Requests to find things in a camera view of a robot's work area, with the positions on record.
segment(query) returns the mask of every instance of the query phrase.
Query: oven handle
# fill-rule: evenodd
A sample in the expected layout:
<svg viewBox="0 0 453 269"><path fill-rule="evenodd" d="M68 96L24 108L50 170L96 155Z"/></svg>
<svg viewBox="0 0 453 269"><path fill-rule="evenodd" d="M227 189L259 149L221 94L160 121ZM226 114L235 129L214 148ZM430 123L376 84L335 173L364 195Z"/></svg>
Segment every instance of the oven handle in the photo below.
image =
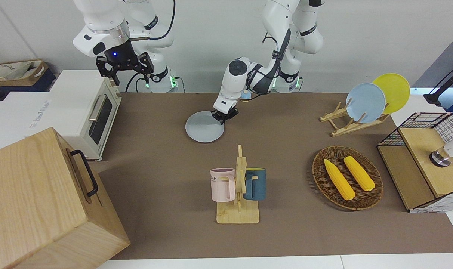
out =
<svg viewBox="0 0 453 269"><path fill-rule="evenodd" d="M105 94L97 98L92 113L90 113L89 121L97 121L99 119L100 111L102 111L102 107L104 107L105 100L107 100L107 95Z"/></svg>

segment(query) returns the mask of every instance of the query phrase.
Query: wicker basket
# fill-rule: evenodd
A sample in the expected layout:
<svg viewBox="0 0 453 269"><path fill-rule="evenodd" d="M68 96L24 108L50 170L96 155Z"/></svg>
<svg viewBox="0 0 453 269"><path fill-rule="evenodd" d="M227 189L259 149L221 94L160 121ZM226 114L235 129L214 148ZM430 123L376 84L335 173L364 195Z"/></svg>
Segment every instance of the wicker basket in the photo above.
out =
<svg viewBox="0 0 453 269"><path fill-rule="evenodd" d="M358 161L358 163L364 168L364 170L366 170L368 175L375 182L376 187L372 191L363 191L354 179L353 175L349 172L343 161L343 159L349 155L353 156L353 158ZM333 182L329 178L326 168L324 167L324 159L328 159L338 167L356 193L355 198L346 201L343 197L341 197ZM320 150L313 161L312 171L315 183L321 193L337 206L354 211L363 210L375 206L382 197L383 185L381 175L378 170L365 156L363 156L363 154L352 148L346 148L344 146L330 146Z"/></svg>

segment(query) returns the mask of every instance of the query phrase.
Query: black handle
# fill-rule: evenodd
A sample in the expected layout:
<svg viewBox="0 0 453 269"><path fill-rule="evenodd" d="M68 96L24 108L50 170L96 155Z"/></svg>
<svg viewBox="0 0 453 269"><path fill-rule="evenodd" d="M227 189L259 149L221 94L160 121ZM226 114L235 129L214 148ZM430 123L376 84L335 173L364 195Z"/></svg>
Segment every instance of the black handle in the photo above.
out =
<svg viewBox="0 0 453 269"><path fill-rule="evenodd" d="M99 190L99 186L97 185L97 182L95 181L95 177L92 174L92 170L90 170L90 166L87 163L87 159L85 158L85 155L83 154L83 152L79 149L71 151L71 156L74 156L76 154L80 154L80 156L82 157L83 163L85 164L85 168L87 169L87 172L89 173L90 180L92 180L93 189L87 193L87 196L88 197L93 196Z"/></svg>

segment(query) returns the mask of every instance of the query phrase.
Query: wooden crate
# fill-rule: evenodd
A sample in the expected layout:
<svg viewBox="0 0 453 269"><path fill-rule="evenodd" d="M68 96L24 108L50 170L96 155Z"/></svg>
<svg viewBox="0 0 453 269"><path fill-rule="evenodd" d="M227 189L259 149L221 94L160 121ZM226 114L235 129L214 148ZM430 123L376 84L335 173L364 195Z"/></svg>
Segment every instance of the wooden crate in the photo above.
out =
<svg viewBox="0 0 453 269"><path fill-rule="evenodd" d="M53 128L0 149L0 268L94 269L130 244L72 151Z"/></svg>
<svg viewBox="0 0 453 269"><path fill-rule="evenodd" d="M444 145L440 135L433 128L399 128L399 135L405 145L377 148L406 209L447 199L453 194L453 163L437 167L429 160L430 153Z"/></svg>

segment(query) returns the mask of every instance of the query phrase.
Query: small blue cup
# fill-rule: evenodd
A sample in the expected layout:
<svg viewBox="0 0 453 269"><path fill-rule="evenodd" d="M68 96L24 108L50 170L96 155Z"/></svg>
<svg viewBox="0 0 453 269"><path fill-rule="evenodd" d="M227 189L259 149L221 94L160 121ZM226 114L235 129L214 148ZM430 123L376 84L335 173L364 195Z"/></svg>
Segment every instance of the small blue cup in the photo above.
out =
<svg viewBox="0 0 453 269"><path fill-rule="evenodd" d="M247 168L245 177L247 193L243 194L243 198L253 201L264 200L266 198L266 169Z"/></svg>

